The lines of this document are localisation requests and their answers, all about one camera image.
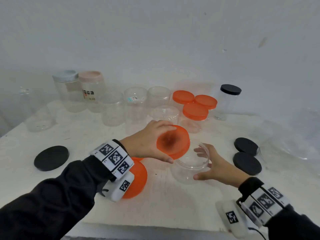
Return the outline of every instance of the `person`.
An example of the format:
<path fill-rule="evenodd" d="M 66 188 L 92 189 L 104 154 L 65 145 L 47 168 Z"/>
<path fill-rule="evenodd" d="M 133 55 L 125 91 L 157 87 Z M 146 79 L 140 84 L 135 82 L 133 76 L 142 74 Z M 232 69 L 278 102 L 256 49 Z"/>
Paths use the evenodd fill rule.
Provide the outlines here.
<path fill-rule="evenodd" d="M 173 163 L 156 147 L 158 137 L 176 128 L 169 121 L 151 121 L 143 130 L 117 142 L 130 157 L 151 157 Z M 223 159 L 206 144 L 211 169 L 194 180 L 217 180 L 237 187 L 245 198 L 263 183 Z M 0 209 L 0 239 L 61 239 L 94 206 L 97 185 L 108 180 L 106 167 L 94 156 L 70 162 L 61 175 L 40 182 Z M 292 206 L 284 208 L 266 225 L 269 239 L 320 239 L 320 228 Z"/>

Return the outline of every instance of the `pink lid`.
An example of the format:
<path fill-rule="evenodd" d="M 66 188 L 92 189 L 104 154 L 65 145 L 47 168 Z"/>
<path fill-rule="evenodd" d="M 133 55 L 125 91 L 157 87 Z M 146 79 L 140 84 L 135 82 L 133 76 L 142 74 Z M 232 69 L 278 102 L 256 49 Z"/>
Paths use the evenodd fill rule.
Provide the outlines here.
<path fill-rule="evenodd" d="M 91 83 L 104 80 L 102 73 L 98 71 L 79 72 L 78 76 L 79 80 L 83 83 Z"/>

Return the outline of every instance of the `black sleeve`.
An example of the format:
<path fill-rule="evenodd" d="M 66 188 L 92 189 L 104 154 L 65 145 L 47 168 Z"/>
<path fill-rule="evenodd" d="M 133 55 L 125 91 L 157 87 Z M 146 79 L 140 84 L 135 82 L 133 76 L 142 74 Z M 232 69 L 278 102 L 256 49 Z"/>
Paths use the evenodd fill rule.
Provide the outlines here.
<path fill-rule="evenodd" d="M 256 191 L 263 182 L 256 177 L 250 177 L 239 187 L 242 194 L 241 202 Z M 320 239 L 320 227 L 314 224 L 307 216 L 299 215 L 291 205 L 286 206 L 266 224 L 270 240 Z"/>
<path fill-rule="evenodd" d="M 0 209 L 0 239 L 61 239 L 92 209 L 97 185 L 113 179 L 94 156 L 69 163 L 57 178 Z"/>

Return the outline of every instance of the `person's right hand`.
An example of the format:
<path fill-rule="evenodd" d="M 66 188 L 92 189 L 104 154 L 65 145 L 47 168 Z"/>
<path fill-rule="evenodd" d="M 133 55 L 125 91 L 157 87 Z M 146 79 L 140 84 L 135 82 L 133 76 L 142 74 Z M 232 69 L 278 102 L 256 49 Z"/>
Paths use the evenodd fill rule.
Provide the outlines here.
<path fill-rule="evenodd" d="M 193 176 L 194 180 L 217 180 L 221 183 L 232 185 L 239 188 L 239 186 L 246 181 L 250 175 L 246 174 L 242 170 L 238 169 L 236 166 L 227 162 L 223 157 L 221 157 L 213 145 L 204 144 L 210 153 L 210 161 L 208 167 L 211 169 L 206 172 L 197 173 Z M 196 148 L 194 151 L 197 153 L 198 157 L 204 155 L 204 149 Z"/>

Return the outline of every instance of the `wall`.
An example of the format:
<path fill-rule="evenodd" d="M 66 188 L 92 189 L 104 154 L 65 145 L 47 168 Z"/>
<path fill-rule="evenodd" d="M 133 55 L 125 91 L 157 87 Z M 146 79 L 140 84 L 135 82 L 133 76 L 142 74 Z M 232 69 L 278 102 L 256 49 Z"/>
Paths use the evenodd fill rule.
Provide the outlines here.
<path fill-rule="evenodd" d="M 288 120 L 296 109 L 320 109 L 319 7 L 320 0 L 0 0 L 0 93 L 24 84 L 52 97 L 52 72 L 94 69 L 123 88 L 214 95 L 231 83 L 243 90 L 238 111 Z"/>

